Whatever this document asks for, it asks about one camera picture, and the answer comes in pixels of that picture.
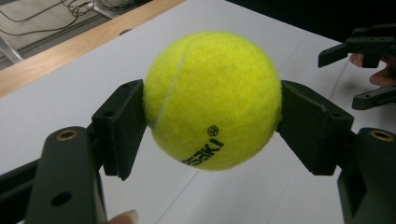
screw hole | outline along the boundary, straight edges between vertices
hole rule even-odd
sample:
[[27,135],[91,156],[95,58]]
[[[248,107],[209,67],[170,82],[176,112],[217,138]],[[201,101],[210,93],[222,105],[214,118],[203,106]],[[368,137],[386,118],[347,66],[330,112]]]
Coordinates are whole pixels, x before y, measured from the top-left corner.
[[58,135],[56,135],[56,139],[58,141],[67,141],[70,139],[73,139],[77,136],[77,131],[76,130],[67,130],[61,133],[58,133]]
[[70,192],[62,192],[53,197],[51,204],[52,206],[62,206],[70,201],[72,194]]
[[374,131],[370,132],[370,135],[376,139],[381,140],[381,141],[385,141],[385,142],[393,142],[394,141],[394,136],[389,133],[374,130]]

wooden surface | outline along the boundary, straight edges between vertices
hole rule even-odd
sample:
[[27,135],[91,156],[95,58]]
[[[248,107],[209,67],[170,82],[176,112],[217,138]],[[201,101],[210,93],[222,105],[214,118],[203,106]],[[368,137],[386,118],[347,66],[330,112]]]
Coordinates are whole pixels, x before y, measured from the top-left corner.
[[121,32],[151,20],[185,0],[153,0],[90,31],[0,71],[0,97],[75,60]]

printed logo on ball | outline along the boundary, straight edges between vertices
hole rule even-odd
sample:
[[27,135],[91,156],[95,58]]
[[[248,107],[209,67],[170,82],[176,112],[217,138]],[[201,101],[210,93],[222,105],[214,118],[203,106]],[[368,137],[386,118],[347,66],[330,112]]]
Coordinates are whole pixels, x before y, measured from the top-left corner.
[[[207,129],[207,133],[211,137],[214,137],[218,135],[219,128],[216,126],[211,126]],[[199,165],[204,161],[207,161],[210,158],[212,158],[217,152],[221,150],[222,147],[224,147],[223,143],[221,143],[219,140],[215,138],[210,138],[209,142],[206,143],[204,147],[202,147],[200,150],[195,152],[191,157],[189,157],[188,159],[182,162],[189,166]]]

tennis ball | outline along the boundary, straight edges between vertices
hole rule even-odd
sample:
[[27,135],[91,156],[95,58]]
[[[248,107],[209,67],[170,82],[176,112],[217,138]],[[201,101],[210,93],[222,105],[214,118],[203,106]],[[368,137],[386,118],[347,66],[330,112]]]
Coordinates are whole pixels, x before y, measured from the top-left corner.
[[156,143],[174,159],[226,170],[256,155],[281,112],[281,84],[270,58],[223,32],[180,38],[153,62],[144,110]]

dark background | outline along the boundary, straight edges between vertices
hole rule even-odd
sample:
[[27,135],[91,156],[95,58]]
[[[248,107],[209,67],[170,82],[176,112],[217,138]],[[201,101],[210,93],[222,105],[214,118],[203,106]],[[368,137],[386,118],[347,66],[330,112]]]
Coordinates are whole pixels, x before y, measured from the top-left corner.
[[345,42],[354,28],[396,23],[396,7],[393,6],[395,5],[394,1],[227,1],[340,42]]

